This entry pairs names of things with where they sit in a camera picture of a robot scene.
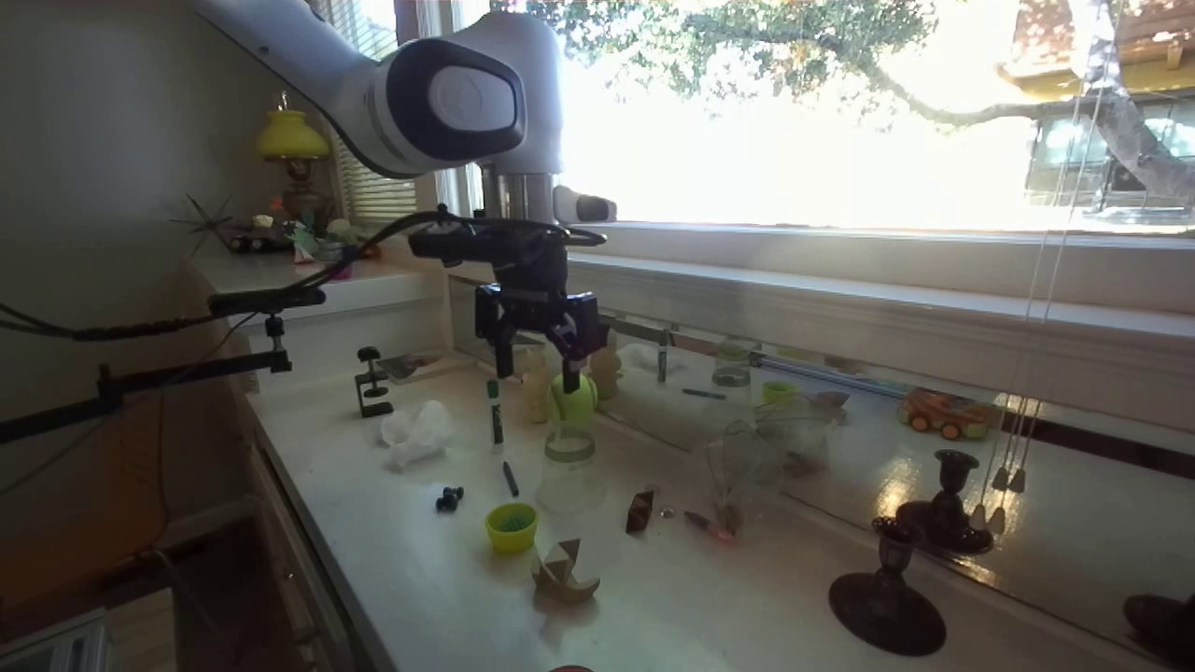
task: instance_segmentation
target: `black cable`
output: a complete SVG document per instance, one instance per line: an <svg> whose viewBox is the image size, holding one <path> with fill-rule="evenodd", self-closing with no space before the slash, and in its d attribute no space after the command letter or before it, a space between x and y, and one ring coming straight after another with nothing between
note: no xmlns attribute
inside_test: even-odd
<svg viewBox="0 0 1195 672"><path fill-rule="evenodd" d="M270 299L262 299L257 311L251 311L245 316L240 316L240 320L216 341L216 346L212 346L206 360L199 360L191 371L181 371L179 376L187 376L187 374L195 374L201 362L216 360L216 356L225 353L225 343L229 343L242 324L251 324L257 313L270 313L270 308L277 308L283 297L306 292L306 288L321 288L326 280L332 280L337 274L344 274L349 260L358 260L368 245L375 245L375 244L384 244L384 239L392 239L392 237L399 237L399 231L410 231L410 229L419 229L419 226L429 226L429 221L436 221L436 226L480 226L480 229L484 229L484 226L501 226L501 229L553 229L553 226L537 226L537 221L459 221L459 218L451 218L451 214L444 214L444 209L399 218L399 221L384 226L379 231L374 231L360 245L355 245L355 249L344 253L339 260L326 264L321 274L301 277L301 280L271 292ZM26 324L0 320L3 328L36 334L36 338L79 338L79 334L70 334L70 328L49 324L49 320L42 320L42 316L33 316L33 313L22 313L22 311L14 311L14 308L3 308L3 301L0 301L0 311L9 313L9 316L17 316L17 320L26 320ZM119 415L95 421L88 433L65 440L62 448L57 448L57 453L51 453L44 465L36 465L33 471L26 471L26 476L9 478L6 486L0 486L0 499L6 499L9 492L17 492L17 488L31 486L33 478L42 478L49 467L57 467L59 460L65 460L73 448L82 448L94 433L100 433L100 430L104 430L108 421L114 421L114 417L119 417Z"/></svg>
<svg viewBox="0 0 1195 672"><path fill-rule="evenodd" d="M225 343L242 328L251 324L251 316L257 313L245 313L240 316L221 341L216 346L199 360L191 371L181 371L179 376L195 374L201 362L216 360L225 353ZM113 417L100 417L94 430L79 433L73 440L65 440L62 448L57 448L49 460L42 460L36 467L31 467L26 476L9 478L0 486L0 499L6 499L9 492L26 488L31 482L36 482L49 467L57 467L59 460L65 460L70 453L79 453L88 436L95 436L104 427L113 427L119 415Z"/></svg>
<svg viewBox="0 0 1195 672"><path fill-rule="evenodd" d="M62 448L57 448L49 460L42 460L36 467L31 467L26 476L9 478L0 486L0 499L14 498L17 488L26 488L31 482L36 482L49 467L57 467L59 460L65 460L70 453L79 453L88 436L95 436L113 417L100 417L95 427L88 427L84 433L79 433L73 440L65 440Z"/></svg>
<svg viewBox="0 0 1195 672"><path fill-rule="evenodd" d="M294 292L328 284L337 274L344 274L349 260L358 260L368 245L384 244L387 237L399 237L399 231L410 231L419 226L429 226L429 221L459 221L459 218L449 218L441 209L399 218L399 221L384 226L375 237L368 237L360 245L349 245L344 257L337 257L321 274L301 277L294 284L283 284L281 292L262 299L262 308L255 308L251 313L277 313ZM143 341L143 338L165 338L165 334L181 334L181 328L195 328L195 324L225 320L225 313L206 313L206 316L145 320L145 324L62 328L62 324L33 316L26 311L14 311L6 301L0 301L0 313L14 316L14 320L0 320L0 328L31 334L31 338L51 338L51 341L84 341L84 343Z"/></svg>
<svg viewBox="0 0 1195 672"><path fill-rule="evenodd" d="M156 516L159 516L159 534L172 528L172 498L169 498L169 486L165 486L165 415L169 415L169 387L156 387Z"/></svg>

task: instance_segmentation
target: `yellow cup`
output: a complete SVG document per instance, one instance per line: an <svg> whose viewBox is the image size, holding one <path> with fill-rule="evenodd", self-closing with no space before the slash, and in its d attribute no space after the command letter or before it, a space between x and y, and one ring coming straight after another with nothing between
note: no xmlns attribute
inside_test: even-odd
<svg viewBox="0 0 1195 672"><path fill-rule="evenodd" d="M521 557L532 544L537 516L530 506L501 506L484 516L484 539L491 557Z"/></svg>

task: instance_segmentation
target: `yellow lamp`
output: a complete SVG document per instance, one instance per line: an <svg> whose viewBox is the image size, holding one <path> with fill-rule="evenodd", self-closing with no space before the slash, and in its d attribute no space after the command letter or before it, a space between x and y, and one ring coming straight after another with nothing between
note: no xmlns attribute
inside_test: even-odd
<svg viewBox="0 0 1195 672"><path fill-rule="evenodd" d="M314 193L314 160L328 156L326 133L316 133L299 110L281 95L257 133L257 156L283 166L291 192L281 197L281 218L326 229L326 197Z"/></svg>
<svg viewBox="0 0 1195 672"><path fill-rule="evenodd" d="M328 143L299 110L277 110L257 133L257 153L265 160L316 160L328 156Z"/></svg>

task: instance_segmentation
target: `window sill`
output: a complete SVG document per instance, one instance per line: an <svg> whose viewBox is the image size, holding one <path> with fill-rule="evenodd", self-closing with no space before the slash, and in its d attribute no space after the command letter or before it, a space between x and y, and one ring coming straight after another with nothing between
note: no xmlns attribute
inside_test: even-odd
<svg viewBox="0 0 1195 672"><path fill-rule="evenodd" d="M570 288L598 292L602 311L665 324L1195 430L1188 415L1195 311L1178 311L1189 301L1185 292L1189 284L1177 284L1195 268L1178 264L1189 260L1189 249L1141 244L1112 249L1082 239L1064 257L1076 277L1061 274L1066 280L1048 308L1028 308L1028 292L1013 292L1028 284L1028 244L985 239L980 260L973 244L969 249L954 245L969 274L952 253L941 260L941 249L941 239L771 231L754 239L648 231L642 239L642 231L618 229L613 245L570 253ZM1107 301L1080 301L1099 297L1089 284L1115 284L1115 277L1135 288L1105 292Z"/></svg>

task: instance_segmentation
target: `wall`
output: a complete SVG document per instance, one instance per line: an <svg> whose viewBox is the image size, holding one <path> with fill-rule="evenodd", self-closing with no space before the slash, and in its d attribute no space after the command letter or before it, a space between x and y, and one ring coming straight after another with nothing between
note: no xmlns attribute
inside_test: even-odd
<svg viewBox="0 0 1195 672"><path fill-rule="evenodd" d="M187 249L199 218L251 214L271 171L251 153L277 81L210 31L191 3L36 0L0 3L0 301L62 324L151 320L199 311ZM143 343L51 343L0 334L0 417L94 395L114 374L201 360L210 334ZM138 395L119 421L159 427L100 440L0 499L0 539L36 539L104 506L131 460L165 448L169 499L187 519L242 492L216 384ZM0 443L0 492L79 430Z"/></svg>

